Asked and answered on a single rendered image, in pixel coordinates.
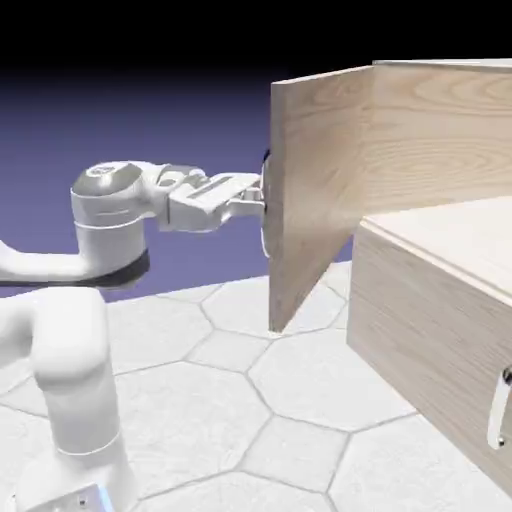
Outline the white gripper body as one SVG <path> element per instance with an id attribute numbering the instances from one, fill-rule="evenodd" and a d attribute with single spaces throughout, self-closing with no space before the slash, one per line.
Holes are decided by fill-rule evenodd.
<path id="1" fill-rule="evenodd" d="M 167 196 L 159 228 L 168 232 L 213 232 L 235 217 L 227 203 L 239 198 L 248 187 L 261 187 L 261 175 L 255 173 L 220 173 L 201 181 L 185 181 Z"/>

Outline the light wood cabinet door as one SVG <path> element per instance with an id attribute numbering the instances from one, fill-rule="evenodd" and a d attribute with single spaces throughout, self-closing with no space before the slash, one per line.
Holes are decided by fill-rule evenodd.
<path id="1" fill-rule="evenodd" d="M 512 392 L 506 444 L 487 443 L 497 379 L 512 365 L 512 293 L 365 221 L 355 236 L 347 342 L 512 497 Z"/>
<path id="2" fill-rule="evenodd" d="M 271 85 L 269 328 L 281 332 L 351 231 L 371 117 L 371 65 Z"/>

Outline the light wood cabinet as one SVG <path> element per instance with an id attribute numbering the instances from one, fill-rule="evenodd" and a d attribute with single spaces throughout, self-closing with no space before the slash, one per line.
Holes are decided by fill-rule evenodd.
<path id="1" fill-rule="evenodd" d="M 512 293 L 512 59 L 373 73 L 359 227 Z"/>

